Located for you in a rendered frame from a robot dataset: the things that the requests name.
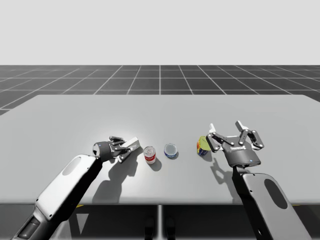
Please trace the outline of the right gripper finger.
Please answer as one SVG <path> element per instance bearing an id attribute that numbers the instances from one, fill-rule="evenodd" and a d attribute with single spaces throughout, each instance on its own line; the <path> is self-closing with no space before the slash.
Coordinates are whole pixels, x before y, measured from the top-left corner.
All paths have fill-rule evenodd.
<path id="1" fill-rule="evenodd" d="M 265 146 L 256 130 L 250 130 L 248 127 L 244 126 L 239 120 L 235 122 L 237 129 L 240 132 L 238 143 L 244 145 L 247 137 L 251 141 L 251 147 L 254 150 L 261 150 Z"/>
<path id="2" fill-rule="evenodd" d="M 209 132 L 205 138 L 213 153 L 221 150 L 223 143 L 234 146 L 234 142 L 231 141 L 231 138 L 218 134 L 212 123 L 209 125 Z"/>

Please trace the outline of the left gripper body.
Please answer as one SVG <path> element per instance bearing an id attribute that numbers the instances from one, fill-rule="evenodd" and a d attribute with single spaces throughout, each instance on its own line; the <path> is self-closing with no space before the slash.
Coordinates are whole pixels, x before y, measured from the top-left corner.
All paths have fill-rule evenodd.
<path id="1" fill-rule="evenodd" d="M 100 158 L 101 161 L 109 161 L 118 156 L 118 151 L 115 148 L 113 141 L 96 142 L 93 145 L 92 153 L 97 158 Z"/>

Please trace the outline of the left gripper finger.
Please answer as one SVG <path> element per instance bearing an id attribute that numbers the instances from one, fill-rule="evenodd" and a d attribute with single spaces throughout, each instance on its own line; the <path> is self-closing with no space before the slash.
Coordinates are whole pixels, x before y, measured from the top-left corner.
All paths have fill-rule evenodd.
<path id="1" fill-rule="evenodd" d="M 130 147 L 116 147 L 112 152 L 112 156 L 120 164 L 123 164 L 131 153 L 132 153 L 132 149 Z"/>
<path id="2" fill-rule="evenodd" d="M 110 136 L 109 145 L 114 151 L 120 151 L 125 148 L 130 148 L 131 151 L 135 151 L 140 147 L 140 142 L 137 137 L 130 140 L 124 140 L 122 137 Z"/>

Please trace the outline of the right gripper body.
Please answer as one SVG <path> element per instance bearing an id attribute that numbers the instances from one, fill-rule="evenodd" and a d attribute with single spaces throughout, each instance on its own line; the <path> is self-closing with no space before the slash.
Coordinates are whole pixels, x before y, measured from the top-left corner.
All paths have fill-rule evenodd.
<path id="1" fill-rule="evenodd" d="M 240 136 L 227 136 L 222 143 L 223 153 L 230 167 L 253 167 L 261 164 L 252 145 Z"/>

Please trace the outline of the green and blue rectangular can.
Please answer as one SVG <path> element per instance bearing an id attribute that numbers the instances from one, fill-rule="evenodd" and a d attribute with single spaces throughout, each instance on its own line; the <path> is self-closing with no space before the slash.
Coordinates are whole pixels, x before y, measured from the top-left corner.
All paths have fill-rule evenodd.
<path id="1" fill-rule="evenodd" d="M 207 142 L 206 136 L 201 136 L 197 142 L 197 154 L 199 156 L 205 156 L 211 151 L 211 148 Z"/>

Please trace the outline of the red and white can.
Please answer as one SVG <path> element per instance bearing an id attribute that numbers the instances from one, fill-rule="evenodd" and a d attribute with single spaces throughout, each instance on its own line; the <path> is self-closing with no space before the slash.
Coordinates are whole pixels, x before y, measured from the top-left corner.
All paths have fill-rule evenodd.
<path id="1" fill-rule="evenodd" d="M 151 165 L 156 161 L 156 150 L 153 146 L 147 146 L 143 149 L 145 161 Z"/>

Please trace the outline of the blue flat can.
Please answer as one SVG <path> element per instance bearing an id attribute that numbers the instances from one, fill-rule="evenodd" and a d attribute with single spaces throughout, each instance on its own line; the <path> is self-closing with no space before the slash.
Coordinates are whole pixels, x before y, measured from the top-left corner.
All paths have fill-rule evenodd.
<path id="1" fill-rule="evenodd" d="M 167 143 L 164 146 L 164 155 L 169 159 L 176 159 L 178 157 L 178 148 L 173 143 Z"/>

